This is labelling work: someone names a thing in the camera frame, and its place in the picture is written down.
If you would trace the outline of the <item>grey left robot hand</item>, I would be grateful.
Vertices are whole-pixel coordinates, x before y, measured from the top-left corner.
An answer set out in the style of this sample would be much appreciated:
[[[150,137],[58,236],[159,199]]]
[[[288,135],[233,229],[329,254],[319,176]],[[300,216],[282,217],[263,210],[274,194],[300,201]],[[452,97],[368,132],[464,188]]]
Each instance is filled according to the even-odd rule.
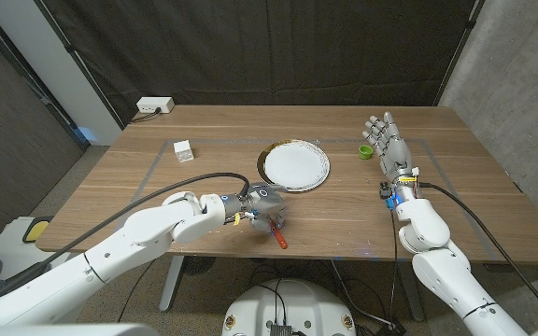
[[[250,184],[239,196],[241,205],[238,214],[247,218],[257,231],[272,232],[274,227],[279,229],[285,220],[286,204],[282,197],[285,192],[287,189],[278,184]]]

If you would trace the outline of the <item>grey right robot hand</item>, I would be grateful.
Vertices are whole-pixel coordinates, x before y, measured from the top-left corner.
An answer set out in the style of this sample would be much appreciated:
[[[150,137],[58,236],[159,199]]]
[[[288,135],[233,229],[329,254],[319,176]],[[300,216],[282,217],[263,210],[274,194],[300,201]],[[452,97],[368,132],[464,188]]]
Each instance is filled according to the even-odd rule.
[[[401,137],[392,114],[386,111],[382,118],[371,116],[365,127],[362,136],[380,159],[381,170],[392,188],[395,204],[416,199],[415,183],[408,181],[413,177],[414,168],[411,151]]]

